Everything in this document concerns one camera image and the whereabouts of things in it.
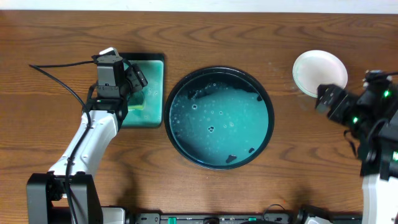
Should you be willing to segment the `green yellow sponge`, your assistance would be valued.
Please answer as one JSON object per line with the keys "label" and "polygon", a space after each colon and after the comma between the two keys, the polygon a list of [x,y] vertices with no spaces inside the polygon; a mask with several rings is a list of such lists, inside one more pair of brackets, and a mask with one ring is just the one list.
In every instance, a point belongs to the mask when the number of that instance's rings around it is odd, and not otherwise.
{"label": "green yellow sponge", "polygon": [[145,96],[143,91],[133,93],[127,103],[127,108],[131,110],[143,110],[145,107]]}

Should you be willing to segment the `white plate with green stain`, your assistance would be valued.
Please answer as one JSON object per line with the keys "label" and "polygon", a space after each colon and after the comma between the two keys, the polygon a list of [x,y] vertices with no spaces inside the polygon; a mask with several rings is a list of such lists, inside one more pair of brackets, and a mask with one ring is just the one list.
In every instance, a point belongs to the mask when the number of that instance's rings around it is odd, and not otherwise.
{"label": "white plate with green stain", "polygon": [[322,50],[309,50],[297,57],[292,77],[306,95],[316,98],[319,85],[335,84],[345,88],[348,72],[343,62],[333,54]]}

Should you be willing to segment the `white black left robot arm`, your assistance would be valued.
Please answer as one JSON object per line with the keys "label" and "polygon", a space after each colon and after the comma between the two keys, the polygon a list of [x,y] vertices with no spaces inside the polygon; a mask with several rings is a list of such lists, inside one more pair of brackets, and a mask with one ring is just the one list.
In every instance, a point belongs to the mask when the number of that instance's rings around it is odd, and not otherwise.
{"label": "white black left robot arm", "polygon": [[80,127],[64,155],[27,181],[29,223],[104,223],[94,176],[128,113],[130,97],[148,82],[138,64],[121,57],[94,59],[98,79],[82,106]]}

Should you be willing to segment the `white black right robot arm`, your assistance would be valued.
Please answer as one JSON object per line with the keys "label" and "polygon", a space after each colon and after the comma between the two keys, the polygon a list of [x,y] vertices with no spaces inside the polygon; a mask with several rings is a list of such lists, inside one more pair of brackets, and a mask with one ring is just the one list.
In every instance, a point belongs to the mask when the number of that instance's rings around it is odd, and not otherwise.
{"label": "white black right robot arm", "polygon": [[316,109],[345,126],[361,161],[363,223],[397,223],[397,87],[369,85],[361,95],[337,85],[318,87]]}

